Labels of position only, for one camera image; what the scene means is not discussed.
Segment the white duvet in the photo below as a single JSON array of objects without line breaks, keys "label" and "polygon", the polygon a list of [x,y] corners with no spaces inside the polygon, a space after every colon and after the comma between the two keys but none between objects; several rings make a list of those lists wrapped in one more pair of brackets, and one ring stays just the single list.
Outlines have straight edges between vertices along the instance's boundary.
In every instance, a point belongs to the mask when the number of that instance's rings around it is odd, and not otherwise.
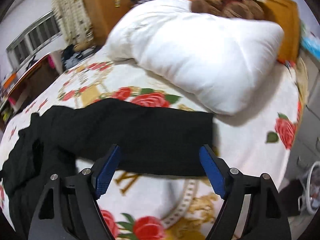
[{"label": "white duvet", "polygon": [[109,33],[112,61],[136,63],[205,107],[234,115],[245,109],[277,59],[284,31],[270,21],[195,13],[189,0],[153,0],[131,9]]}]

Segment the clothes pile on chair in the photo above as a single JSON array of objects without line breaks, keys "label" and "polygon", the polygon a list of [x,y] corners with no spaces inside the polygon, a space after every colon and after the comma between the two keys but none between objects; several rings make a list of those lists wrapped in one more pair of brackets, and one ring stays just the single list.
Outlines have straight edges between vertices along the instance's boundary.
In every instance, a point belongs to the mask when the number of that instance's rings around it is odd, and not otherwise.
[{"label": "clothes pile on chair", "polygon": [[74,45],[68,46],[61,54],[62,69],[64,71],[73,68],[78,63],[92,56],[97,51],[96,46],[89,47],[78,52],[74,50],[74,47]]}]

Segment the wooden desk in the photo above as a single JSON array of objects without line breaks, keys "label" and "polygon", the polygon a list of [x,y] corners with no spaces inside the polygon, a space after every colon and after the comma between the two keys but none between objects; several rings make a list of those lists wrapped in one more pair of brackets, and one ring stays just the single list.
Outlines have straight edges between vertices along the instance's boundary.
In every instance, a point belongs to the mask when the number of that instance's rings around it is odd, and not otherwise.
[{"label": "wooden desk", "polygon": [[44,55],[35,62],[8,92],[7,101],[15,113],[24,109],[63,73],[61,51]]}]

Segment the barred window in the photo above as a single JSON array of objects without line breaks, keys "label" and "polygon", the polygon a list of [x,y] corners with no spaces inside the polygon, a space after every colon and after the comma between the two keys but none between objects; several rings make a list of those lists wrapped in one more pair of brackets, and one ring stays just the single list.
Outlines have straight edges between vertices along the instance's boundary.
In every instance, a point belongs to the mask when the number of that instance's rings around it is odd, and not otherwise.
[{"label": "barred window", "polygon": [[18,71],[34,55],[62,33],[52,11],[26,28],[6,49],[9,62]]}]

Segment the patterned curtain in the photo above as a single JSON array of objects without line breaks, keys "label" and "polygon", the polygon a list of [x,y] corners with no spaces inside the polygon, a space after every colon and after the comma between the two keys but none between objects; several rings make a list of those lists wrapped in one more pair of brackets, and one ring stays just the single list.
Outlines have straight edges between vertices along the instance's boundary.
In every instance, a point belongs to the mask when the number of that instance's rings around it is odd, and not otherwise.
[{"label": "patterned curtain", "polygon": [[68,45],[93,41],[93,27],[83,0],[52,0],[52,12]]}]

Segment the black coat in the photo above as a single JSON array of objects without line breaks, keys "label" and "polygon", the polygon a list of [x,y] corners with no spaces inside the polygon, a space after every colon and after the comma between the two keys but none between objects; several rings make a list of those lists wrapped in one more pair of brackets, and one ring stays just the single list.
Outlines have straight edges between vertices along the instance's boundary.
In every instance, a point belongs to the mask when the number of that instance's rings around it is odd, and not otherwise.
[{"label": "black coat", "polygon": [[96,161],[116,144],[122,153],[121,170],[202,177],[199,149],[212,145],[213,131],[212,113],[143,107],[117,99],[79,109],[53,106],[32,114],[1,170],[17,234],[28,237],[49,177],[75,175],[76,159]]}]

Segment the wooden headboard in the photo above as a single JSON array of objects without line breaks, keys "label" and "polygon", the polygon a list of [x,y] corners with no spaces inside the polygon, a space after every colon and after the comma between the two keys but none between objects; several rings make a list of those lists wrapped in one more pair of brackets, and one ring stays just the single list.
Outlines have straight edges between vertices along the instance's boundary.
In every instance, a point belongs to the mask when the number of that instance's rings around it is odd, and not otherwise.
[{"label": "wooden headboard", "polygon": [[296,62],[300,41],[297,3],[292,0],[266,0],[264,6],[266,20],[279,24],[284,31],[278,59]]}]

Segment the brown teddy bear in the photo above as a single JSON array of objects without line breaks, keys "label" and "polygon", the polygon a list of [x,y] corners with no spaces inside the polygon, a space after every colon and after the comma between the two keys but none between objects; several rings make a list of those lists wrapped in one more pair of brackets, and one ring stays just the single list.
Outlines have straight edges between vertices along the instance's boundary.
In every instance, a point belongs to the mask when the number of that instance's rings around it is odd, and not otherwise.
[{"label": "brown teddy bear", "polygon": [[224,18],[263,20],[266,0],[192,0],[191,12],[208,13]]}]

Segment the floral rose bedsheet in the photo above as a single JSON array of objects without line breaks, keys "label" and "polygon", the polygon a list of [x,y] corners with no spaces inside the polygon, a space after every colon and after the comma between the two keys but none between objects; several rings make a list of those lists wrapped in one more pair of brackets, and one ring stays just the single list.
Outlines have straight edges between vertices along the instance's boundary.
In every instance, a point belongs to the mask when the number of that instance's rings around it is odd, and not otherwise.
[{"label": "floral rose bedsheet", "polygon": [[[292,67],[276,64],[245,110],[212,119],[217,128],[214,148],[218,155],[246,174],[267,172],[280,186],[307,92],[308,74],[302,60]],[[68,121],[82,109],[110,98],[165,107],[172,113],[204,111],[194,96],[132,60],[112,63],[96,55],[63,73],[9,121],[1,140],[1,162],[11,156],[19,142],[31,142],[36,133],[23,135],[22,131],[32,118],[55,108],[67,110],[67,114],[58,114],[59,137],[69,146],[79,146],[82,139],[74,139]],[[152,228],[156,239],[190,239],[204,238],[222,200],[204,177],[154,177],[123,168],[113,176],[98,205],[118,239],[131,239],[132,225],[138,226],[140,237],[145,235],[144,229]]]}]

